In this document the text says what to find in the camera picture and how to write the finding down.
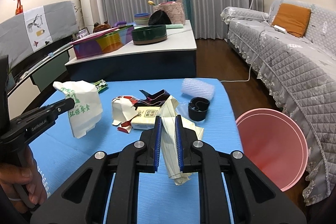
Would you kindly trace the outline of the left hand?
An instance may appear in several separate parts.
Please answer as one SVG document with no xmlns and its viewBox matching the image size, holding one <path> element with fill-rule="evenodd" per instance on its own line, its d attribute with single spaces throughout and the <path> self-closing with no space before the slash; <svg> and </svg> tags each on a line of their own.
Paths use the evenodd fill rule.
<svg viewBox="0 0 336 224">
<path fill-rule="evenodd" d="M 38 172 L 37 162 L 29 146 L 25 149 L 25 158 L 27 168 L 1 163 L 1 187 L 19 213 L 25 213 L 29 208 L 23 201 L 17 201 L 20 196 L 15 190 L 14 184 L 26 187 L 29 192 L 29 200 L 34 205 L 41 205 L 47 199 L 42 176 Z"/>
</svg>

